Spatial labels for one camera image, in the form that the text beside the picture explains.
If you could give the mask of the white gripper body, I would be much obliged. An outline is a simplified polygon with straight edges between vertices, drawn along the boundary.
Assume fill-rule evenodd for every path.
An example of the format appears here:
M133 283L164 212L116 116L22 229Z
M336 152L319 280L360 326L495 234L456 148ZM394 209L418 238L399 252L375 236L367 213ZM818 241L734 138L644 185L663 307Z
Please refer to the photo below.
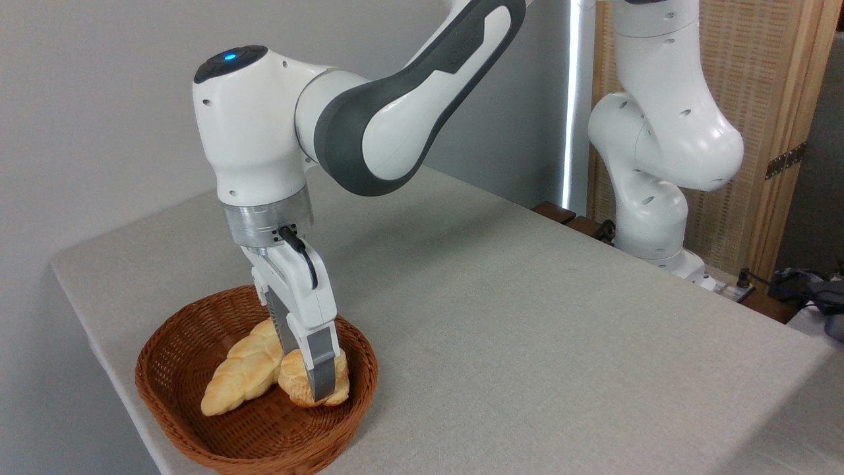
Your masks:
M259 255L259 247L241 249L253 265L251 274L262 305L266 304L266 293L272 290L303 330L310 332L334 321L337 307L328 271L310 243L305 243L307 255L284 243L265 247L264 255Z

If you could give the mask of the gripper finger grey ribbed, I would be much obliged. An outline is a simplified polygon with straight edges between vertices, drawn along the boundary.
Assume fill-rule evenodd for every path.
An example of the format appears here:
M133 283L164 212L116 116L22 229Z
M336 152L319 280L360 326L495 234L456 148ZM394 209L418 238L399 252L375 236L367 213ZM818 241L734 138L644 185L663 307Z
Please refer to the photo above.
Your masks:
M287 314L289 311L286 309L286 306L281 301L268 300L266 301L266 309L269 312L278 340L280 340L283 354L286 356L291 351L298 349L298 341L290 330L289 325L287 325Z
M332 396L337 381L336 358L340 355L335 322L329 322L304 336L302 355L314 401L320 402Z

